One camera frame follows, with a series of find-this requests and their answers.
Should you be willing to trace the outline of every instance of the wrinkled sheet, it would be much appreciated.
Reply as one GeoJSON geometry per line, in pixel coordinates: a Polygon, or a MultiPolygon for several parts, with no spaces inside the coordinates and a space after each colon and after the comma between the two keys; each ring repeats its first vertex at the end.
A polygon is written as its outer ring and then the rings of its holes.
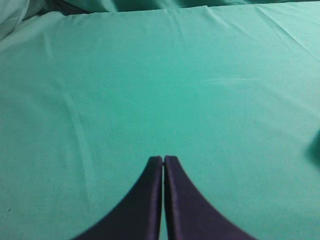
{"type": "Polygon", "coordinates": [[[254,237],[318,239],[319,12],[301,2],[30,19],[0,41],[0,239],[76,236],[157,155],[179,156],[254,237]]]}
{"type": "Polygon", "coordinates": [[[56,3],[70,4],[90,13],[309,1],[314,0],[55,0],[56,3]]]}

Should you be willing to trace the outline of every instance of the dark purple object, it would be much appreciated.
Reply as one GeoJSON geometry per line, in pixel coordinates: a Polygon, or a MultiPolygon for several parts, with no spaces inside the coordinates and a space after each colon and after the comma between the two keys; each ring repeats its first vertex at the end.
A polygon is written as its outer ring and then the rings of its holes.
{"type": "Polygon", "coordinates": [[[176,156],[166,156],[164,168],[164,208],[169,240],[254,240],[207,202],[176,156]]]}
{"type": "Polygon", "coordinates": [[[123,200],[75,240],[158,240],[162,207],[161,157],[151,157],[123,200]]]}
{"type": "MultiPolygon", "coordinates": [[[[75,240],[158,240],[162,159],[151,157],[123,200],[75,240]]],[[[169,240],[254,240],[201,195],[176,156],[164,160],[164,208],[169,240]]]]}

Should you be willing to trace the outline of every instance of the cloth wrinkle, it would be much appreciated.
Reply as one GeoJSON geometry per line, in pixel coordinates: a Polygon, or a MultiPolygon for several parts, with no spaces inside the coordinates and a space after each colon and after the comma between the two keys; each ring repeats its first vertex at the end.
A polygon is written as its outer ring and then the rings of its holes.
{"type": "Polygon", "coordinates": [[[58,68],[54,61],[54,54],[52,51],[52,46],[51,46],[49,37],[46,34],[43,34],[43,38],[44,38],[44,47],[45,47],[46,55],[48,58],[48,62],[53,68],[53,72],[55,75],[54,79],[55,79],[55,82],[57,83],[58,91],[62,95],[65,105],[68,109],[68,113],[71,117],[73,129],[75,132],[75,136],[76,136],[76,140],[77,140],[78,148],[80,152],[81,167],[82,167],[83,176],[84,176],[83,180],[85,185],[85,197],[87,202],[87,209],[90,211],[90,208],[94,206],[93,203],[95,202],[92,199],[95,197],[95,195],[92,193],[93,186],[91,186],[92,184],[90,184],[95,182],[95,174],[94,174],[94,169],[92,164],[93,160],[90,153],[88,140],[85,136],[85,131],[81,123],[80,116],[77,111],[75,102],[71,94],[65,90],[63,80],[59,76],[57,76],[58,68]]]}
{"type": "Polygon", "coordinates": [[[294,42],[296,45],[298,45],[301,49],[303,49],[305,52],[307,52],[310,56],[312,56],[313,58],[315,58],[316,60],[318,60],[320,62],[320,58],[317,57],[316,55],[314,55],[312,52],[310,52],[310,50],[308,50],[299,40],[297,40],[296,37],[294,37],[290,32],[288,32],[283,26],[281,26],[276,20],[274,20],[272,17],[270,17],[268,14],[266,14],[261,7],[259,6],[255,6],[256,11],[258,12],[258,14],[261,16],[262,19],[265,20],[265,22],[271,23],[270,27],[273,29],[274,27],[278,30],[275,30],[275,33],[279,36],[279,38],[281,39],[281,41],[283,42],[283,44],[285,44],[285,46],[297,57],[297,59],[299,59],[299,56],[294,53],[294,51],[292,50],[292,48],[290,48],[290,44],[288,44],[282,37],[280,37],[279,32],[282,33],[287,39],[291,40],[292,42],[294,42]]]}

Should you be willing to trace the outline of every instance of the teal cloth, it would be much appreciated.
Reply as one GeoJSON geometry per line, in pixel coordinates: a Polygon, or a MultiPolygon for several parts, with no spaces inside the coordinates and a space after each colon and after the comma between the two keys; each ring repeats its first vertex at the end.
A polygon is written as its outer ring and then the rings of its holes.
{"type": "Polygon", "coordinates": [[[53,7],[51,0],[0,0],[0,40],[12,33],[19,24],[41,11],[53,7]]]}
{"type": "Polygon", "coordinates": [[[59,0],[59,2],[63,1],[90,13],[103,13],[191,8],[199,6],[214,7],[246,4],[307,2],[310,0],[59,0]]]}
{"type": "Polygon", "coordinates": [[[0,41],[0,239],[70,239],[148,157],[176,155],[249,234],[317,240],[319,12],[300,2],[31,18],[0,41]]]}

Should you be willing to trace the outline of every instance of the green fabric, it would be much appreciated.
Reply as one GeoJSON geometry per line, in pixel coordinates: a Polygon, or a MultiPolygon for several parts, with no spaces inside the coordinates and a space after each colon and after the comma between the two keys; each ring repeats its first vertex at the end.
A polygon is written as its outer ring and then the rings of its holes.
{"type": "Polygon", "coordinates": [[[301,2],[31,18],[0,41],[0,239],[70,239],[148,157],[177,155],[249,234],[317,240],[319,12],[301,2]]]}
{"type": "Polygon", "coordinates": [[[90,13],[129,12],[156,9],[191,8],[199,6],[228,6],[245,4],[269,4],[307,2],[310,0],[64,0],[90,13]]]}
{"type": "Polygon", "coordinates": [[[0,0],[0,40],[41,10],[49,10],[50,0],[0,0]]]}

